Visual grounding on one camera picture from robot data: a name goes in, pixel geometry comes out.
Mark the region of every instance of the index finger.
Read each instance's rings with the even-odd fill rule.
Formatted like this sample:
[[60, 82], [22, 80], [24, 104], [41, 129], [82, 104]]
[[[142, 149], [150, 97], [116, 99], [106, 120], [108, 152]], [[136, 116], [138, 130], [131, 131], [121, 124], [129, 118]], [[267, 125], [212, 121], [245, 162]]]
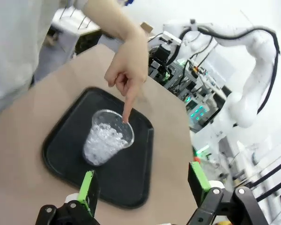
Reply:
[[137, 96], [137, 93], [138, 93], [140, 87], [141, 87], [141, 83], [133, 83], [127, 91], [125, 104], [124, 104], [124, 110], [123, 110], [123, 122], [124, 123], [128, 123], [130, 112], [132, 110], [133, 103], [136, 99], [136, 96]]

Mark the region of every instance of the white shirt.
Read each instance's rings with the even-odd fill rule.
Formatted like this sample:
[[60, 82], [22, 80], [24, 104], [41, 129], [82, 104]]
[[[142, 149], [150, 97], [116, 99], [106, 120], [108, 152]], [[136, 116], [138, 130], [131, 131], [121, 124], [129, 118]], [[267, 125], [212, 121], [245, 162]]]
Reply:
[[0, 112], [28, 90], [58, 8], [87, 0], [0, 0]]

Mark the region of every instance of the transparent cup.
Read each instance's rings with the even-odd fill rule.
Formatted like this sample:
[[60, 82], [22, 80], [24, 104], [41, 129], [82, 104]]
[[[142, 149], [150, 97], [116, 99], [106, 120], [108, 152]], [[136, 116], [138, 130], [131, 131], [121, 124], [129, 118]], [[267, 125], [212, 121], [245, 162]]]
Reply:
[[83, 157], [90, 165], [100, 166], [133, 142], [133, 129], [129, 123], [123, 123], [120, 114], [100, 110], [92, 117], [92, 127], [83, 146]]

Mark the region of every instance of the black tray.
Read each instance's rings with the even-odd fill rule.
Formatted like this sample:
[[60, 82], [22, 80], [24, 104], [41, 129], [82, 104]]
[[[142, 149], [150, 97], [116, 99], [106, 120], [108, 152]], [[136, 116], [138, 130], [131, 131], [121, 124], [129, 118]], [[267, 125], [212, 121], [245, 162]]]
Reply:
[[43, 144], [48, 169], [80, 187], [86, 171], [95, 170], [100, 198], [124, 208], [140, 207], [148, 198], [154, 130], [135, 109], [129, 118], [134, 130], [132, 146], [121, 150], [100, 167], [87, 164], [82, 149], [91, 128], [92, 115], [101, 109], [122, 114], [124, 103], [99, 88], [87, 88], [55, 125]]

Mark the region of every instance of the person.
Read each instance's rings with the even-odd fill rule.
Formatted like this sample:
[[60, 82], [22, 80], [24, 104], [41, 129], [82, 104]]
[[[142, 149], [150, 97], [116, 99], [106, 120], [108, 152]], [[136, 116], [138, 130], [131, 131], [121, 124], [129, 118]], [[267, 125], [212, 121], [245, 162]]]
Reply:
[[122, 13], [116, 0], [0, 1], [0, 112], [28, 90], [56, 10], [72, 5], [102, 30], [124, 41], [105, 79], [126, 97], [123, 121], [128, 122], [148, 76], [148, 44], [144, 31]]

